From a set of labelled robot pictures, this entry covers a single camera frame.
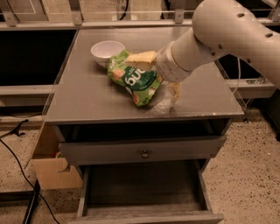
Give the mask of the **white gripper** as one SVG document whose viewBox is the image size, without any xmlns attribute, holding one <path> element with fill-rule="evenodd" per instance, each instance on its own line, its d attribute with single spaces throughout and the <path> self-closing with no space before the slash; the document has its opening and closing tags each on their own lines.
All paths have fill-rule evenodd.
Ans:
<svg viewBox="0 0 280 224">
<path fill-rule="evenodd" d="M 175 103 L 181 93 L 182 81 L 191 73 L 181 68 L 172 56 L 173 42 L 161 48 L 157 53 L 154 51 L 130 54 L 125 64 L 130 67 L 137 67 L 143 71 L 150 71 L 154 65 L 157 72 L 165 81 L 169 81 L 168 90 L 171 94 L 171 103 Z"/>
</svg>

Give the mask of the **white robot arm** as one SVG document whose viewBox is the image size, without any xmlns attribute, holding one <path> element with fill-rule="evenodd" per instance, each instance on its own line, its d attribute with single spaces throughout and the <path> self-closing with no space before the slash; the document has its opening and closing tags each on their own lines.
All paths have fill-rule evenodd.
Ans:
<svg viewBox="0 0 280 224">
<path fill-rule="evenodd" d="M 280 88 L 280 35 L 235 0 L 204 0 L 182 36 L 158 52 L 131 54 L 125 64 L 144 71 L 155 68 L 168 82 L 174 103 L 182 81 L 193 70 L 227 54 L 247 62 Z"/>
</svg>

